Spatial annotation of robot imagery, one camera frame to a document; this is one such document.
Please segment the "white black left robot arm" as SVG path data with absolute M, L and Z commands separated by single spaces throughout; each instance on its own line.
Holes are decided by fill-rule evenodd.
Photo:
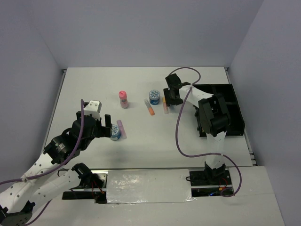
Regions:
M 43 153 L 20 179 L 10 180 L 11 186 L 0 194 L 0 224 L 2 226 L 27 226 L 33 212 L 57 195 L 76 187 L 96 186 L 101 188 L 103 180 L 92 173 L 84 163 L 77 163 L 57 179 L 48 179 L 63 169 L 71 159 L 87 149 L 95 138 L 111 136 L 111 116 L 105 115 L 105 126 L 101 119 L 92 115 L 81 116 L 72 127 L 65 129 L 44 148 Z

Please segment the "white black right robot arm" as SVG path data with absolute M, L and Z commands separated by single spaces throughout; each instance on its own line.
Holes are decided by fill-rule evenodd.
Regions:
M 168 75 L 166 82 L 168 85 L 164 89 L 166 105 L 182 105 L 176 122 L 176 147 L 180 154 L 188 158 L 204 156 L 206 158 L 204 163 L 205 181 L 209 184 L 215 184 L 225 172 L 225 163 L 223 160 L 224 140 L 227 127 L 230 125 L 230 114 L 225 99 L 221 94 L 214 95 L 201 91 L 188 82 L 182 83 L 176 73 Z M 188 155 L 180 149 L 178 129 L 186 102 L 193 104 L 197 108 L 196 117 L 199 119 L 201 130 L 206 134 L 207 153 Z

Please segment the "pink highlighter orange cap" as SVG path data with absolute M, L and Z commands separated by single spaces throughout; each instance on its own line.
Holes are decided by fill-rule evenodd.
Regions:
M 163 103 L 164 114 L 168 114 L 168 107 L 166 105 L 165 97 L 162 97 L 162 103 Z

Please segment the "blue paint jar far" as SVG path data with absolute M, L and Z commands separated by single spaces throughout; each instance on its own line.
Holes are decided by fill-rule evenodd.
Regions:
M 158 105 L 160 103 L 160 92 L 153 89 L 149 92 L 149 102 L 151 105 Z

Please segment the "blue paint jar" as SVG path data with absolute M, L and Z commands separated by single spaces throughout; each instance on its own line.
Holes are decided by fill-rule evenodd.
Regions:
M 110 139 L 113 141 L 117 141 L 120 138 L 121 138 L 121 132 L 118 125 L 112 124 Z
M 151 105 L 158 105 L 160 103 L 160 92 L 153 89 L 149 92 L 149 102 Z

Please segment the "blue paint jar near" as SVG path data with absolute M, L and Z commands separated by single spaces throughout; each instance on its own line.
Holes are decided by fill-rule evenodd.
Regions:
M 112 124 L 110 139 L 113 141 L 117 141 L 120 138 L 121 138 L 121 132 L 118 125 Z

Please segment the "purple highlighter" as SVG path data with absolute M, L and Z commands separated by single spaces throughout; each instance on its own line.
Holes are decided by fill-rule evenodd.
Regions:
M 124 129 L 124 126 L 123 126 L 123 123 L 121 120 L 117 120 L 117 125 L 119 127 L 119 130 L 121 132 L 121 136 L 123 139 L 126 139 L 127 138 L 127 135 L 126 135 L 126 132 L 125 132 L 125 129 Z

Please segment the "orange-capped clear highlighter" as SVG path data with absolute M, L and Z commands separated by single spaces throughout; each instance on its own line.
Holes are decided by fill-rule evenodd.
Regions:
M 150 115 L 152 115 L 152 116 L 155 115 L 155 112 L 152 109 L 151 104 L 149 103 L 149 101 L 147 99 L 144 99 L 144 103 L 145 103 Z

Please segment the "pink-capped marker tube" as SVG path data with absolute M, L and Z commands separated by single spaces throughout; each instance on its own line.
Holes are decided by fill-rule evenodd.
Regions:
M 122 90 L 119 92 L 119 99 L 121 107 L 128 108 L 127 93 L 125 91 Z

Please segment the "black four-compartment organizer tray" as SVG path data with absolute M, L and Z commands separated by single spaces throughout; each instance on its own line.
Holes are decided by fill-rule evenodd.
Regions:
M 245 131 L 245 122 L 242 117 L 237 97 L 232 84 L 197 84 L 195 88 L 210 94 L 222 94 L 228 112 L 230 114 L 231 123 L 227 127 L 226 136 L 243 136 Z

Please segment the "silver tape-covered panel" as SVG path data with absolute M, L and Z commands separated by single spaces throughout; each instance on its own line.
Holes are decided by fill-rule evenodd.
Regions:
M 188 174 L 187 169 L 109 171 L 106 199 L 111 204 L 190 202 Z

